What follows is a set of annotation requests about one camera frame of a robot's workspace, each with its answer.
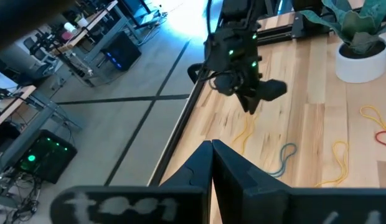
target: pc case with green light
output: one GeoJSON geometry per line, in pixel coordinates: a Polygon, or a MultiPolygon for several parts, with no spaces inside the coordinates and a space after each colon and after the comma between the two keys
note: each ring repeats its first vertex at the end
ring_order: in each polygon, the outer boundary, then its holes
{"type": "Polygon", "coordinates": [[[14,168],[56,184],[77,150],[48,130],[39,130],[14,168]]]}

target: green led light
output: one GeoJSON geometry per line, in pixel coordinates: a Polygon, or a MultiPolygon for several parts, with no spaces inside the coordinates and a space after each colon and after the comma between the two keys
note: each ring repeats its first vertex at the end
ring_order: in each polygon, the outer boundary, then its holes
{"type": "Polygon", "coordinates": [[[32,161],[35,160],[35,156],[31,155],[31,156],[28,157],[28,159],[29,159],[30,162],[32,162],[32,161]]]}

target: metal desk frame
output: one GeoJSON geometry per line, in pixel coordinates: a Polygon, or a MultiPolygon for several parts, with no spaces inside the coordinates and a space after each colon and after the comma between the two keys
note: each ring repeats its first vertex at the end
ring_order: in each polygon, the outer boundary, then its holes
{"type": "Polygon", "coordinates": [[[111,80],[108,78],[106,74],[104,74],[100,69],[97,67],[97,65],[92,65],[93,59],[100,53],[100,50],[113,38],[118,32],[123,30],[123,28],[126,26],[133,36],[138,40],[139,43],[142,42],[140,36],[135,31],[135,29],[129,24],[127,18],[124,16],[124,14],[120,11],[118,6],[114,6],[113,8],[117,15],[120,17],[119,21],[105,34],[99,42],[96,43],[96,45],[89,51],[88,53],[82,52],[78,47],[73,47],[70,49],[71,52],[75,53],[76,57],[81,60],[87,67],[89,67],[93,75],[84,77],[83,79],[91,79],[100,77],[105,82],[110,82],[111,80]]]}
{"type": "MultiPolygon", "coordinates": [[[[82,121],[66,113],[59,105],[37,90],[34,91],[26,101],[30,102],[30,105],[34,105],[34,107],[39,110],[39,114],[27,125],[20,136],[0,157],[0,174],[4,168],[13,166],[22,157],[25,153],[25,144],[30,141],[34,133],[43,127],[49,119],[53,119],[55,122],[67,128],[73,127],[78,131],[83,128],[82,121]]],[[[0,193],[0,205],[16,208],[19,202],[21,202],[21,198],[18,195],[11,194],[7,190],[0,193]]]]}

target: potted plant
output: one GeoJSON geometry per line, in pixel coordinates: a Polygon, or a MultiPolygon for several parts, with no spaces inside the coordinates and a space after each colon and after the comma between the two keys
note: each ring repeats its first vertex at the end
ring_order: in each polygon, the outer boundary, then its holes
{"type": "Polygon", "coordinates": [[[309,21],[330,27],[343,41],[336,50],[336,74],[349,83],[364,83],[386,71],[386,32],[382,25],[386,0],[365,0],[360,13],[354,12],[348,0],[322,0],[336,22],[321,19],[315,12],[301,11],[309,21]]]}

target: rubber band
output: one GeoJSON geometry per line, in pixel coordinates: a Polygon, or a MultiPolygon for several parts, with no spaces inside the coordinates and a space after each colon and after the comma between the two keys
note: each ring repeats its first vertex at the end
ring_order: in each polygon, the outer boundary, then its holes
{"type": "Polygon", "coordinates": [[[286,172],[286,165],[287,165],[287,161],[288,159],[293,156],[294,154],[296,154],[298,151],[298,147],[296,144],[294,143],[287,143],[285,144],[281,150],[280,150],[280,162],[281,162],[281,167],[278,171],[276,172],[266,172],[267,174],[271,175],[272,177],[274,178],[278,178],[278,177],[281,177],[283,174],[285,174],[286,172]],[[294,147],[294,151],[290,154],[288,154],[285,158],[284,158],[284,153],[285,151],[287,150],[287,147],[288,146],[293,146],[294,147]]]}
{"type": "Polygon", "coordinates": [[[321,183],[318,183],[315,185],[315,187],[320,187],[322,186],[323,184],[330,184],[330,183],[336,183],[335,186],[337,186],[338,184],[340,184],[342,181],[344,181],[347,176],[348,176],[348,173],[349,173],[349,165],[348,165],[348,157],[349,157],[349,145],[348,143],[346,143],[345,141],[336,141],[333,145],[332,145],[332,153],[334,154],[334,157],[336,158],[338,164],[340,165],[341,167],[341,174],[338,178],[334,179],[334,180],[327,180],[327,181],[324,181],[324,182],[321,182],[321,183]],[[345,147],[346,147],[346,150],[344,151],[344,158],[343,158],[343,162],[341,162],[339,159],[338,159],[338,156],[337,156],[337,149],[336,149],[336,146],[338,144],[344,144],[345,147]]]}
{"type": "MultiPolygon", "coordinates": [[[[244,138],[243,142],[242,142],[242,153],[240,153],[240,155],[244,155],[244,152],[245,152],[245,146],[246,146],[246,143],[247,143],[247,140],[248,138],[254,133],[254,130],[255,130],[255,121],[257,120],[258,118],[258,115],[256,114],[254,116],[254,119],[253,119],[253,128],[252,130],[250,131],[250,133],[244,138]]],[[[243,136],[243,134],[246,132],[247,130],[247,124],[248,124],[248,117],[246,116],[245,117],[245,125],[244,125],[244,129],[241,133],[239,133],[235,139],[232,141],[232,145],[235,143],[235,141],[240,138],[241,136],[243,136]]],[[[281,167],[278,171],[276,172],[266,172],[267,174],[271,175],[272,177],[274,178],[277,178],[277,177],[281,177],[285,172],[286,172],[286,164],[287,164],[287,161],[288,159],[293,156],[294,154],[297,153],[297,150],[298,150],[298,147],[296,144],[294,143],[287,143],[285,144],[281,149],[280,149],[280,162],[281,162],[281,167]],[[288,146],[294,146],[294,151],[290,154],[288,154],[285,158],[284,158],[284,154],[285,154],[285,151],[287,150],[288,146]]]]}
{"type": "Polygon", "coordinates": [[[385,121],[382,119],[381,114],[380,114],[380,112],[378,111],[377,108],[375,108],[374,106],[371,106],[371,105],[366,105],[366,106],[361,107],[360,110],[359,110],[359,112],[360,112],[360,114],[361,114],[363,117],[375,121],[375,122],[376,122],[377,124],[379,124],[384,130],[386,130],[386,123],[385,123],[385,121]],[[377,118],[375,118],[375,117],[373,117],[373,116],[364,114],[364,113],[363,113],[363,109],[365,109],[365,108],[369,108],[369,109],[374,110],[375,113],[377,114],[377,116],[379,117],[379,120],[377,120],[377,118]]]}
{"type": "Polygon", "coordinates": [[[242,144],[242,148],[243,148],[243,151],[242,151],[242,155],[244,155],[244,152],[245,152],[245,145],[247,143],[247,140],[248,138],[254,133],[254,130],[255,130],[255,121],[257,120],[257,117],[258,115],[256,114],[254,116],[254,120],[253,120],[253,129],[251,130],[250,134],[248,134],[248,136],[246,136],[243,140],[243,144],[242,144]]]}
{"type": "Polygon", "coordinates": [[[247,115],[245,115],[245,123],[244,123],[243,131],[241,131],[241,132],[235,137],[235,139],[233,139],[231,146],[233,146],[233,145],[235,144],[235,141],[236,141],[238,138],[240,138],[240,137],[244,134],[244,132],[245,132],[246,129],[247,129],[247,123],[248,123],[248,121],[247,121],[247,115]]]}
{"type": "Polygon", "coordinates": [[[386,143],[383,142],[383,141],[381,141],[381,140],[379,139],[379,135],[380,135],[380,134],[386,134],[386,131],[379,131],[379,132],[377,132],[377,133],[375,134],[374,138],[375,138],[375,140],[376,140],[377,142],[379,142],[379,143],[383,144],[384,146],[386,146],[386,143]]]}

